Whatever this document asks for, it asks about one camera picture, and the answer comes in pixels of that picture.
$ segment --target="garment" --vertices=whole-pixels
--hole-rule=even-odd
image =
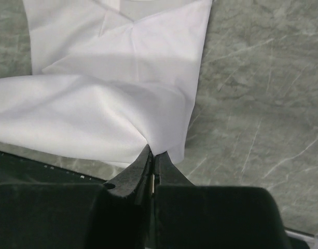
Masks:
[[[212,0],[23,0],[33,76],[0,79],[0,141],[127,167],[184,156]]]

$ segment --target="gray tabletop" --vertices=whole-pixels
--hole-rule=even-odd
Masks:
[[[21,0],[0,0],[0,78],[31,74]],[[0,143],[101,178],[121,169]],[[217,0],[178,168],[195,184],[261,186],[285,226],[318,234],[318,0]]]

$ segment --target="folded fabric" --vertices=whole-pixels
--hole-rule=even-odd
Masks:
[[[183,159],[212,0],[23,0],[33,76],[0,79],[0,141],[127,167]]]

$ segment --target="white fabric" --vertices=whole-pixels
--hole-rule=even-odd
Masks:
[[[127,167],[183,159],[212,0],[24,0],[33,76],[0,79],[0,141]]]

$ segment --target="black object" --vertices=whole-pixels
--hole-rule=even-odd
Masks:
[[[0,152],[0,249],[144,248],[146,240],[157,249],[309,248],[288,238],[266,190],[194,186],[148,146],[110,181]]]

